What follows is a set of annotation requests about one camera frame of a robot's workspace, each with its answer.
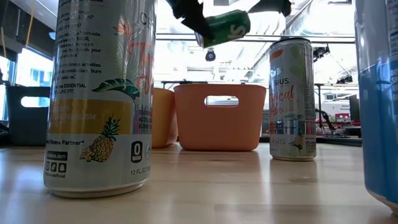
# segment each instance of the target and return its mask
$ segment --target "wooden table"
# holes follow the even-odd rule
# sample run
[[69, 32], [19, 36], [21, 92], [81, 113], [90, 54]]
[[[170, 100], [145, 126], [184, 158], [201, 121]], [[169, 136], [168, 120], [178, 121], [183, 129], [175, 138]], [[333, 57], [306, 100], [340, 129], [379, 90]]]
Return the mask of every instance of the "wooden table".
[[318, 145], [315, 162], [253, 152], [153, 151], [150, 181], [117, 197], [69, 200], [42, 180], [42, 148], [0, 149], [0, 223], [398, 223], [364, 188], [359, 147]]

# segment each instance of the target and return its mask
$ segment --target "pink can label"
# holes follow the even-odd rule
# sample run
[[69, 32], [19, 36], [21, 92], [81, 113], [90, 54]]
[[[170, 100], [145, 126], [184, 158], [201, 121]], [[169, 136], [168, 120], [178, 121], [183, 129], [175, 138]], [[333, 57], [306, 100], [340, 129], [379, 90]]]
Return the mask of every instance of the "pink can label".
[[305, 40], [275, 44], [270, 54], [271, 155], [315, 157], [315, 99], [312, 47]]

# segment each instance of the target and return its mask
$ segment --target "orange plastic basket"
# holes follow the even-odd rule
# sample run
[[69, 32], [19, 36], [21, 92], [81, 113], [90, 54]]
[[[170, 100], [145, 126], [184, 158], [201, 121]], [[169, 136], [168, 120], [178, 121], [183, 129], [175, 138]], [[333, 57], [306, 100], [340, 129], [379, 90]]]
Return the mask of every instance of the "orange plastic basket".
[[[258, 85], [184, 84], [174, 88], [178, 138], [185, 149], [251, 151], [258, 147], [266, 89]], [[208, 106], [207, 96], [238, 105]]]
[[176, 141], [177, 117], [174, 92], [155, 88], [152, 112], [152, 147], [165, 147]]

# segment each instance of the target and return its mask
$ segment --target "can top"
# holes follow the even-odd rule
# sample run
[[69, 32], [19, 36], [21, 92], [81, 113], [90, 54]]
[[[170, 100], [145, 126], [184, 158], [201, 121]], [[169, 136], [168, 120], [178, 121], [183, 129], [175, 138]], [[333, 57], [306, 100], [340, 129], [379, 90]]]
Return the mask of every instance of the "can top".
[[273, 46], [275, 46], [276, 44], [279, 44], [281, 42], [287, 41], [287, 40], [304, 40], [307, 41], [311, 44], [311, 40], [308, 40], [304, 37], [282, 37], [280, 40], [278, 40], [277, 42], [273, 43], [270, 48], [272, 48]]

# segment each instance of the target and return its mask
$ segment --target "aluminum can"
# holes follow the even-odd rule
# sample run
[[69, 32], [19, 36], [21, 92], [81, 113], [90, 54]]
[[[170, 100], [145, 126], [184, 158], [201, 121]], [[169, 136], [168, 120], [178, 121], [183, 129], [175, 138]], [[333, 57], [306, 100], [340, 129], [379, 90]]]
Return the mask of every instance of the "aluminum can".
[[356, 0], [365, 186], [398, 215], [398, 1]]
[[60, 0], [44, 184], [106, 197], [150, 174], [156, 0]]
[[218, 16], [207, 17], [206, 21], [215, 38], [210, 40], [196, 32], [198, 45], [203, 48], [242, 38], [250, 32], [251, 23], [246, 11], [237, 9]]
[[274, 159], [312, 161], [317, 155], [311, 42], [282, 39], [270, 48], [269, 131]]

